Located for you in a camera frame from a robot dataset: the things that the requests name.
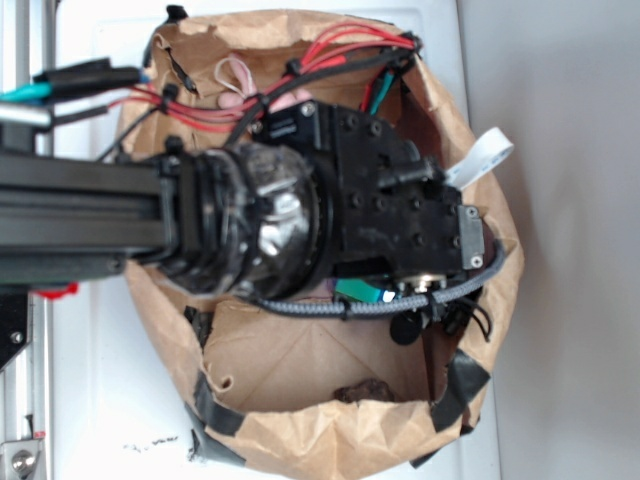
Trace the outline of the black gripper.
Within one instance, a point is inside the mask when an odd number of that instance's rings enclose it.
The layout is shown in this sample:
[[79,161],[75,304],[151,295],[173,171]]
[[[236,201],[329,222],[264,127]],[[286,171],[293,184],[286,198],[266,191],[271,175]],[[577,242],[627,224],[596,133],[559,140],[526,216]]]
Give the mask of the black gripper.
[[254,141],[287,146],[313,173],[315,252],[311,279],[417,282],[466,279],[485,265],[483,222],[385,120],[308,101],[265,115]]

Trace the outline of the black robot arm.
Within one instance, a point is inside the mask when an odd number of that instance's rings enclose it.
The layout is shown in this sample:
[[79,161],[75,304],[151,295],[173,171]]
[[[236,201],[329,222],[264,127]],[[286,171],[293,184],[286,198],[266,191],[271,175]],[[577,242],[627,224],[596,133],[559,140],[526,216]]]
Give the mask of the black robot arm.
[[140,162],[1,154],[1,286],[60,292],[134,260],[193,295],[295,298],[328,278],[417,288],[485,262],[477,210],[386,121],[309,101],[250,142]]

